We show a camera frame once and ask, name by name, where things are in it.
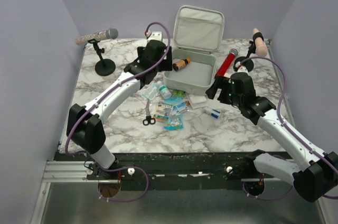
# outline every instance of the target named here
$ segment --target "screw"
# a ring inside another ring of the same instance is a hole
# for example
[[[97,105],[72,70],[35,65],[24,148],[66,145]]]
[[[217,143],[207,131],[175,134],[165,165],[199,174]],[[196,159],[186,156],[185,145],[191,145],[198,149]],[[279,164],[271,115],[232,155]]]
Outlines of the screw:
[[[226,172],[227,172],[228,174],[232,174],[232,172],[233,172],[232,166],[228,166],[228,167],[226,168]]]
[[[87,175],[91,175],[92,173],[93,173],[93,170],[90,170],[90,169],[87,169],[87,170],[86,170],[86,174],[87,174]]]
[[[128,169],[128,174],[129,174],[129,175],[134,175],[134,173],[135,173],[135,169],[132,168],[132,167],[130,167],[130,168]]]

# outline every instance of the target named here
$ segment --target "beige handle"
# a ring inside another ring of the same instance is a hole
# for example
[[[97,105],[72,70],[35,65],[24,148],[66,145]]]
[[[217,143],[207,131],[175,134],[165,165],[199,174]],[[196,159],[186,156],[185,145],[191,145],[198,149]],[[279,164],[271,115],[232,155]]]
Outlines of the beige handle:
[[[253,29],[253,34],[258,33],[258,29]],[[255,40],[256,44],[256,55],[259,57],[266,57],[268,54],[268,48],[265,45],[265,42],[262,40],[262,38],[256,38]]]

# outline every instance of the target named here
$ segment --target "pill bottle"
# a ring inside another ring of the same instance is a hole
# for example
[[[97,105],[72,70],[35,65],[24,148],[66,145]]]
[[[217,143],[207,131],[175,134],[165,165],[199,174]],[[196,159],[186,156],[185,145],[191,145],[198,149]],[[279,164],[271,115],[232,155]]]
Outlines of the pill bottle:
[[[169,89],[163,84],[163,82],[158,81],[157,85],[158,85],[158,90],[160,94],[163,96],[163,99],[168,99],[171,97],[171,93]]]
[[[177,72],[186,67],[187,64],[191,62],[190,58],[178,60],[178,62],[173,63],[173,69]]]

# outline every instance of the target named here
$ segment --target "scissors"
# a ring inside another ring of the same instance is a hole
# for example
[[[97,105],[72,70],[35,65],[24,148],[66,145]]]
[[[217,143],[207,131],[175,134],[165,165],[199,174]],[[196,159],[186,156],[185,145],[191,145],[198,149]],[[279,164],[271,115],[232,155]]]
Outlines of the scissors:
[[[147,105],[146,105],[146,119],[143,120],[143,125],[153,125],[153,124],[156,123],[155,118],[153,118],[150,115],[149,105],[150,105],[150,99],[148,99],[148,101],[147,101]]]

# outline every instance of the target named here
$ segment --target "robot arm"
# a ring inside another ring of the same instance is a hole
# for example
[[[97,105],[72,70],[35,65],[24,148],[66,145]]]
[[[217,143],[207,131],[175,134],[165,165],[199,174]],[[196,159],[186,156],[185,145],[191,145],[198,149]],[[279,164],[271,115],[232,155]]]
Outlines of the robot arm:
[[[256,96],[252,78],[247,73],[237,72],[230,78],[217,76],[214,85],[206,94],[213,99],[218,89],[222,89],[218,97],[221,103],[238,107],[243,116],[269,133],[295,161],[291,163],[263,151],[255,151],[251,161],[258,172],[291,184],[298,194],[309,202],[314,202],[337,185],[337,175],[313,152],[315,150],[322,154],[335,167],[338,167],[338,155],[334,152],[326,154],[307,140],[284,117],[281,116],[280,121],[276,107],[267,98]],[[286,124],[305,144],[311,146],[312,150],[308,150],[297,140],[286,129]]]
[[[122,102],[149,84],[159,71],[172,70],[171,47],[166,49],[166,45],[159,40],[150,40],[146,47],[138,47],[138,58],[125,67],[124,72],[109,88],[84,106],[74,104],[70,108],[67,136],[102,167],[107,169],[115,161],[114,155],[105,146],[103,124]],[[164,55],[166,59],[159,63]]]

